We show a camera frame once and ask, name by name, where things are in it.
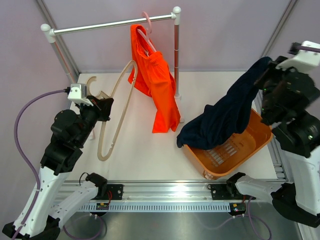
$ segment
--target orange garment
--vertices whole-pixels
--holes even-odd
[[[161,52],[154,52],[144,38],[138,33],[140,29],[144,34],[143,26],[131,26],[132,59],[138,66],[135,88],[152,97],[157,109],[153,123],[153,133],[167,133],[169,128],[176,131],[180,121],[180,114],[175,101],[176,82],[172,77],[168,63]],[[128,81],[133,81],[133,69]]]

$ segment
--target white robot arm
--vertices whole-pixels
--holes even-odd
[[[51,126],[53,135],[40,162],[40,188],[37,190],[35,185],[20,216],[4,226],[2,232],[8,237],[23,240],[55,240],[67,220],[83,204],[94,198],[109,199],[107,180],[91,173],[72,195],[52,208],[59,189],[81,156],[80,149],[83,148],[96,122],[110,120],[113,98],[97,99],[87,96],[86,87],[85,84],[75,83],[70,89],[66,89],[68,99],[75,102],[80,114],[68,109],[55,116]]]
[[[255,85],[263,90],[261,117],[272,129],[290,165],[294,183],[271,183],[244,173],[232,176],[232,195],[249,195],[272,204],[285,218],[316,228],[320,225],[320,121],[305,111],[320,96],[307,74],[320,63],[320,44],[293,43],[295,56],[280,56]]]

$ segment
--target plastic basket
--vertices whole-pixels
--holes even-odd
[[[233,134],[224,144],[211,150],[185,145],[183,151],[204,178],[216,180],[230,174],[271,141],[271,127],[261,123],[261,119],[251,109],[249,124],[243,133]]]

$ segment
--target gray floor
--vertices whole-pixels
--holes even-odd
[[[262,218],[271,228],[273,240],[301,240],[298,225],[284,219],[272,205],[253,203],[251,213]],[[93,217],[75,214],[66,224],[68,231],[82,239],[90,238],[99,230],[98,221]],[[247,217],[229,221],[228,213],[107,213],[102,217],[107,226],[97,240],[257,240]],[[260,235],[268,239],[267,229],[254,221]],[[70,239],[63,231],[58,240]]]

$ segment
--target dark blue garment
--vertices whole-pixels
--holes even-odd
[[[223,144],[233,133],[243,133],[249,123],[252,101],[259,90],[254,83],[271,60],[270,57],[259,59],[214,106],[206,105],[200,116],[182,128],[176,138],[177,146],[181,148],[187,144],[209,150]]]

